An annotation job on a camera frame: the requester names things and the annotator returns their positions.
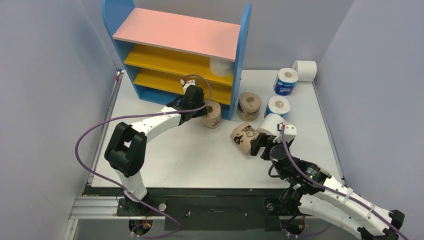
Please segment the plain white toilet roll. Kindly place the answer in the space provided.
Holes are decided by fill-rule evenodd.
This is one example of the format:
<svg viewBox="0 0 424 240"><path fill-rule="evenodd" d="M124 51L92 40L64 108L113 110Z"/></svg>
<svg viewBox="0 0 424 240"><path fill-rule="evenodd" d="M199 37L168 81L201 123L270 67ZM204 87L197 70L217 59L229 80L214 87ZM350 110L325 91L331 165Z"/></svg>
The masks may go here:
<svg viewBox="0 0 424 240"><path fill-rule="evenodd" d="M233 61L216 57L209 58L209 69L218 77L229 77L234 74L235 63Z"/></svg>

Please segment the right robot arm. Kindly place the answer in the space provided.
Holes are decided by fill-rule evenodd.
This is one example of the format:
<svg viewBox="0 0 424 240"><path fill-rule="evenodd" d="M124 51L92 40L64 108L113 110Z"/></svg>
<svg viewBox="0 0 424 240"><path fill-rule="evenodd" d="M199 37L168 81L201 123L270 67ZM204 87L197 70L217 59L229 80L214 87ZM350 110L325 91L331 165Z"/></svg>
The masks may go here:
<svg viewBox="0 0 424 240"><path fill-rule="evenodd" d="M289 183L276 207L293 216L310 215L337 226L359 240L406 239L400 229L405 215L399 210L376 206L354 193L317 164L290 153L290 142L260 133L250 141L250 155L265 150L263 160L271 161L274 178Z"/></svg>

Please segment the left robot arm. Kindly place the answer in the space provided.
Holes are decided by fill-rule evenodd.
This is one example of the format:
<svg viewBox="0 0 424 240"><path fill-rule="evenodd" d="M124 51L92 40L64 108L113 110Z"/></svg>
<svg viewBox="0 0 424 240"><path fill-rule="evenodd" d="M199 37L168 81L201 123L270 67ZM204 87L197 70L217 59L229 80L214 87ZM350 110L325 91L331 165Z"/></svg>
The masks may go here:
<svg viewBox="0 0 424 240"><path fill-rule="evenodd" d="M205 115L207 111L204 105L203 89L189 85L184 94L163 107L158 116L132 124L120 122L115 126L104 158L125 187L125 207L136 215L143 215L149 210L148 190L141 176L148 142L192 118Z"/></svg>

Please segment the brown cartoon roll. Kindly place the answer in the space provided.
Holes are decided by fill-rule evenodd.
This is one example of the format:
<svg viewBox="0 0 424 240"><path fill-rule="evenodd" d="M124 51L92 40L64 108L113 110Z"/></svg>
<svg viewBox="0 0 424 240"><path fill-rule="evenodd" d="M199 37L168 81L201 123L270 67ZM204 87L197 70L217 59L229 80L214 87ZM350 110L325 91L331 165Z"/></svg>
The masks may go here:
<svg viewBox="0 0 424 240"><path fill-rule="evenodd" d="M248 122L240 124L230 134L233 143L246 156L251 154L251 140L255 140L258 136L258 132Z"/></svg>
<svg viewBox="0 0 424 240"><path fill-rule="evenodd" d="M258 118L262 100L259 95L252 92L243 92L238 97L237 115L245 122Z"/></svg>

